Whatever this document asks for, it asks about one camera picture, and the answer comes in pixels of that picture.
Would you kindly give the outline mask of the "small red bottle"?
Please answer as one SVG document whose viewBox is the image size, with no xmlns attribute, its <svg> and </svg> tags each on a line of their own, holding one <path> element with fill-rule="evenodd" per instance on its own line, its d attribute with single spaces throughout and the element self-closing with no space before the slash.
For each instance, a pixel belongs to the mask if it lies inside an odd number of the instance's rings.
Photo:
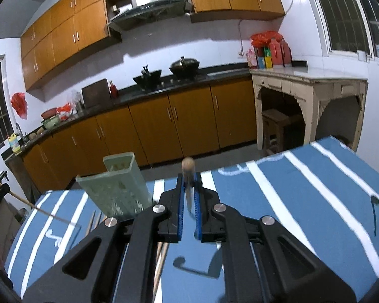
<svg viewBox="0 0 379 303">
<path fill-rule="evenodd" d="M 109 89 L 110 89 L 111 97 L 112 98 L 117 98 L 118 97 L 118 90 L 117 90 L 117 87 L 113 84 L 112 81 L 110 81 Z"/>
</svg>

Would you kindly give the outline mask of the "small wooden stool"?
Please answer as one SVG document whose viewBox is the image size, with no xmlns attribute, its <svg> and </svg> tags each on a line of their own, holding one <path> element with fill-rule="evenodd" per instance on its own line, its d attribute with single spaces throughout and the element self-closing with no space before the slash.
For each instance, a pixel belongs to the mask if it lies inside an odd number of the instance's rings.
<svg viewBox="0 0 379 303">
<path fill-rule="evenodd" d="M 283 130 L 290 124 L 290 117 L 278 110 L 266 110 L 263 116 L 264 148 L 279 153 L 283 150 Z"/>
</svg>

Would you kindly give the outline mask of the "yellow detergent bottle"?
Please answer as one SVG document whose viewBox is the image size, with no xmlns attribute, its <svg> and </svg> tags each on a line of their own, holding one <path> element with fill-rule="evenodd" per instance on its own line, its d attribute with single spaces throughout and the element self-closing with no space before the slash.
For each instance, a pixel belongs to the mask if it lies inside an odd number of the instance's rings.
<svg viewBox="0 0 379 303">
<path fill-rule="evenodd" d="M 8 142 L 14 154 L 18 154 L 21 151 L 21 146 L 15 133 L 9 136 Z"/>
</svg>

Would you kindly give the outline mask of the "red oil bottle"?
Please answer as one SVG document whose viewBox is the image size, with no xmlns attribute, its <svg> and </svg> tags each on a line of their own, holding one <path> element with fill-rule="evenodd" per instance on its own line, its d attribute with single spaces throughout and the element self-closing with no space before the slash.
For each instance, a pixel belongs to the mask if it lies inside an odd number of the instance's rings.
<svg viewBox="0 0 379 303">
<path fill-rule="evenodd" d="M 271 39 L 269 49 L 272 58 L 272 65 L 274 68 L 283 66 L 291 67 L 292 56 L 288 43 L 282 38 L 279 41 L 275 38 Z"/>
</svg>

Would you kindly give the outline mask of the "green perforated utensil holder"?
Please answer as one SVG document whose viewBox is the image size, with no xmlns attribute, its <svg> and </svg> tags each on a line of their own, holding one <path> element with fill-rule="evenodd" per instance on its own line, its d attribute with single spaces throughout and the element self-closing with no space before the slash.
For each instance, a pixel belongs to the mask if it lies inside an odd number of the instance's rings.
<svg viewBox="0 0 379 303">
<path fill-rule="evenodd" d="M 103 163 L 106 172 L 77 176 L 76 182 L 104 215 L 127 219 L 153 205 L 133 152 L 105 156 Z"/>
</svg>

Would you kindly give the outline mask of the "red bag on side table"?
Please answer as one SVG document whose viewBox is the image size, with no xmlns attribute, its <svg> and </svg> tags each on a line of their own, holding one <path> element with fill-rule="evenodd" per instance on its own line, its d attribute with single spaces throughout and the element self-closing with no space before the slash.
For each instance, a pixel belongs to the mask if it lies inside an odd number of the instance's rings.
<svg viewBox="0 0 379 303">
<path fill-rule="evenodd" d="M 272 39 L 275 39 L 277 42 L 280 42 L 283 36 L 276 31 L 265 31 L 253 34 L 251 39 L 251 45 L 255 48 L 261 48 L 268 46 Z"/>
</svg>

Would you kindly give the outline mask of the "dark cutting board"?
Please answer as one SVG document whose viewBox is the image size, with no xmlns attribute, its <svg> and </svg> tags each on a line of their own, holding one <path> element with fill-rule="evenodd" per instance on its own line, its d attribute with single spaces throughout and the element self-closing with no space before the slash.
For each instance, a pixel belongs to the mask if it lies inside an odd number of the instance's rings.
<svg viewBox="0 0 379 303">
<path fill-rule="evenodd" d="M 86 109 L 97 105 L 108 105 L 111 102 L 109 84 L 106 79 L 85 86 L 81 91 Z"/>
</svg>

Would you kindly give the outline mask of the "lower wooden cabinets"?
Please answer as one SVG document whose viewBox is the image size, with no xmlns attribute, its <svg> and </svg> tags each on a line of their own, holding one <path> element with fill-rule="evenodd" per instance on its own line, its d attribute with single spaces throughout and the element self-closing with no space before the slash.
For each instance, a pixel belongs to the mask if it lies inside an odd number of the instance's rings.
<svg viewBox="0 0 379 303">
<path fill-rule="evenodd" d="M 108 155 L 132 152 L 138 166 L 216 153 L 256 140 L 249 75 L 161 94 L 75 122 L 22 156 L 40 192 L 106 170 Z"/>
</svg>

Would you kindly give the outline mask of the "black wok with lid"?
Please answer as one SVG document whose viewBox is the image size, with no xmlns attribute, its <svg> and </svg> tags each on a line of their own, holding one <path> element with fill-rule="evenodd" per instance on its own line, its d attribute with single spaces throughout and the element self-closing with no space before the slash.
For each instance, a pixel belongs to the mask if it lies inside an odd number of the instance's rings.
<svg viewBox="0 0 379 303">
<path fill-rule="evenodd" d="M 193 79 L 198 75 L 199 65 L 196 59 L 181 57 L 170 65 L 169 70 L 177 79 Z"/>
</svg>

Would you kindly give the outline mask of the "wooden cabinets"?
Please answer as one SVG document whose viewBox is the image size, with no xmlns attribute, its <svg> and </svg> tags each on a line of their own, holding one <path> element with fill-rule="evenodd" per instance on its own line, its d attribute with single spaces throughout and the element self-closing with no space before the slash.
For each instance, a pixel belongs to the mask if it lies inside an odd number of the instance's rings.
<svg viewBox="0 0 379 303">
<path fill-rule="evenodd" d="M 75 122 L 22 156 L 40 192 L 106 170 L 108 155 L 132 152 L 138 166 L 216 153 L 256 140 L 249 75 L 161 94 Z"/>
<path fill-rule="evenodd" d="M 220 19 L 272 20 L 286 14 L 281 0 L 190 0 L 193 23 Z M 121 34 L 107 26 L 105 0 L 58 0 L 22 35 L 22 72 L 26 90 L 50 79 Z"/>
</svg>

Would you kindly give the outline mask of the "blue white striped tablecloth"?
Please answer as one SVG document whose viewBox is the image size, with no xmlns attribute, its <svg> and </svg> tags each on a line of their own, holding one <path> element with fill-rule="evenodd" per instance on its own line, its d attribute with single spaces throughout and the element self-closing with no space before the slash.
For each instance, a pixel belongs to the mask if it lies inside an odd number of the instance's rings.
<svg viewBox="0 0 379 303">
<path fill-rule="evenodd" d="M 271 215 L 362 298 L 379 278 L 379 173 L 334 138 L 205 171 L 203 185 L 242 215 Z M 18 231 L 5 269 L 23 294 L 101 216 L 82 190 L 50 191 Z"/>
</svg>

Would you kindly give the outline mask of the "white wooden side table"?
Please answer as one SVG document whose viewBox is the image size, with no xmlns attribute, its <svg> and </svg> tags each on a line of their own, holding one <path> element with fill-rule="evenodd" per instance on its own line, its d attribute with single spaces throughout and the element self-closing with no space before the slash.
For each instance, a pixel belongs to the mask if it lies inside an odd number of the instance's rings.
<svg viewBox="0 0 379 303">
<path fill-rule="evenodd" d="M 350 149 L 356 151 L 360 142 L 368 80 L 358 74 L 306 67 L 255 68 L 249 70 L 255 95 L 257 148 L 264 145 L 261 89 L 268 88 L 296 99 L 305 122 L 304 143 L 313 142 L 324 110 L 332 100 L 357 97 L 360 112 Z"/>
</svg>

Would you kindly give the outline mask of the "right barred window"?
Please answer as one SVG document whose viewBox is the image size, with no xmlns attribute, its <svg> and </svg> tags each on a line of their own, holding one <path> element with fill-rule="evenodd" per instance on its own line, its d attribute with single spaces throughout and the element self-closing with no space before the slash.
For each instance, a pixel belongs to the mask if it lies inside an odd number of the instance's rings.
<svg viewBox="0 0 379 303">
<path fill-rule="evenodd" d="M 379 58 L 377 0 L 318 0 L 329 37 L 329 51 L 364 51 Z"/>
</svg>

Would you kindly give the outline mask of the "black pot on stove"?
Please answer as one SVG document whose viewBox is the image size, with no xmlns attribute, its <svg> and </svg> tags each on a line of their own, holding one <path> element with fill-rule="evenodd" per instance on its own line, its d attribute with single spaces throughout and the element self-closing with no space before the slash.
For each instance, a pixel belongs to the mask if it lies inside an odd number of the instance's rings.
<svg viewBox="0 0 379 303">
<path fill-rule="evenodd" d="M 161 84 L 161 70 L 150 72 L 148 66 L 144 66 L 141 75 L 133 80 L 142 90 L 155 90 Z"/>
</svg>

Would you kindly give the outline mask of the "upper wooden cabinets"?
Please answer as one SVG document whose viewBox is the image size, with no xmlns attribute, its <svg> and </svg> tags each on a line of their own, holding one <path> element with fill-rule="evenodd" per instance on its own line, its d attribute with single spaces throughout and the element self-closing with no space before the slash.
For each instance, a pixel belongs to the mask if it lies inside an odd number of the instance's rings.
<svg viewBox="0 0 379 303">
<path fill-rule="evenodd" d="M 193 23 L 220 19 L 272 20 L 286 14 L 281 0 L 190 0 Z M 26 90 L 50 79 L 121 34 L 107 26 L 105 0 L 58 0 L 22 35 L 22 72 Z"/>
</svg>

